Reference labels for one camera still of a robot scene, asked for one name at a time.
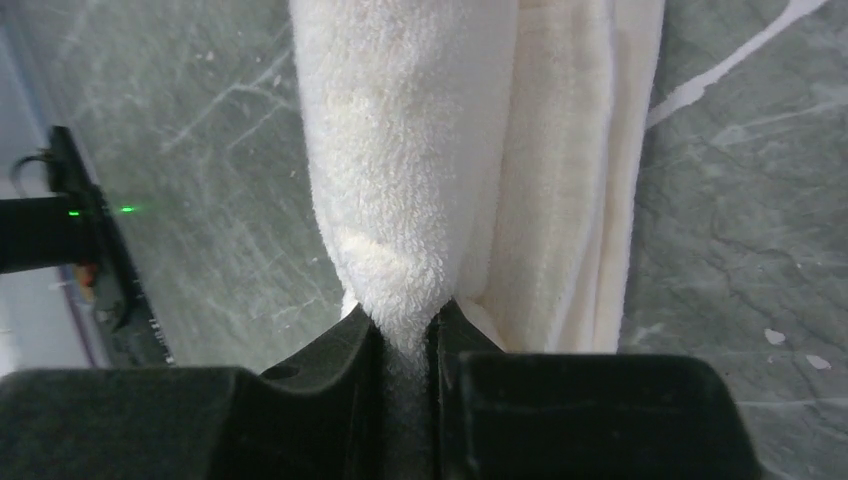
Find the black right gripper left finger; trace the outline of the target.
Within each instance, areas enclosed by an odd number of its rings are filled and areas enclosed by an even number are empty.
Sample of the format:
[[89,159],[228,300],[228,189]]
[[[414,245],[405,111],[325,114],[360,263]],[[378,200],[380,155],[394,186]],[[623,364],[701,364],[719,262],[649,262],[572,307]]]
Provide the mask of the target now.
[[1,383],[5,479],[374,479],[383,341],[355,310],[283,362],[25,370]]

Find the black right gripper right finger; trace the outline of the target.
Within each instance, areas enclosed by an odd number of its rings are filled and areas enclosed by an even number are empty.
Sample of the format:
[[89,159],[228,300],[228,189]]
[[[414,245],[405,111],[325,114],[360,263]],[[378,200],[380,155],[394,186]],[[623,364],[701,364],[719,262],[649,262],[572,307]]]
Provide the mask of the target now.
[[678,355],[508,353],[456,302],[427,332],[439,479],[760,479],[731,394]]

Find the white terry towel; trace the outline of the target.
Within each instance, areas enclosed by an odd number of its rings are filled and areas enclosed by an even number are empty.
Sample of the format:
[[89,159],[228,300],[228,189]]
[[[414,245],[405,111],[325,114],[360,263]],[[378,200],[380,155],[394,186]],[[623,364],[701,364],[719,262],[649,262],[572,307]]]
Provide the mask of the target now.
[[425,332],[613,353],[661,1],[293,1],[315,217],[386,343],[382,479],[435,465]]

